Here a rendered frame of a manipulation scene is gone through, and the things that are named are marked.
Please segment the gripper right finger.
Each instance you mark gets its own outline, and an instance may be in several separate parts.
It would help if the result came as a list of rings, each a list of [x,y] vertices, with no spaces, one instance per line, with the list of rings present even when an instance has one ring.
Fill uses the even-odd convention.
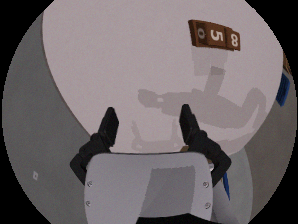
[[[179,123],[184,143],[189,146],[187,151],[203,153],[214,164],[214,169],[211,171],[214,187],[231,166],[231,159],[221,150],[219,144],[208,138],[204,130],[200,130],[188,104],[182,105]]]

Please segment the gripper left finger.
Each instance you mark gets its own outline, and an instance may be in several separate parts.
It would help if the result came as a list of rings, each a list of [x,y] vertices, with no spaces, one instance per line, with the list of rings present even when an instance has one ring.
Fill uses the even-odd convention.
[[[119,120],[113,107],[108,107],[105,116],[101,121],[97,133],[90,137],[87,142],[79,149],[79,153],[70,162],[70,167],[85,186],[86,166],[93,155],[103,152],[111,152],[110,147],[115,144]]]

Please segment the brown calendar cube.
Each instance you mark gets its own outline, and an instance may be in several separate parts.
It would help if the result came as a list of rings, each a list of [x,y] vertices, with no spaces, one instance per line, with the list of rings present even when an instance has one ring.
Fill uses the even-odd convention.
[[[240,34],[224,28],[226,48],[240,51]]]
[[[226,47],[223,27],[208,23],[196,24],[196,27],[199,43],[209,46]]]

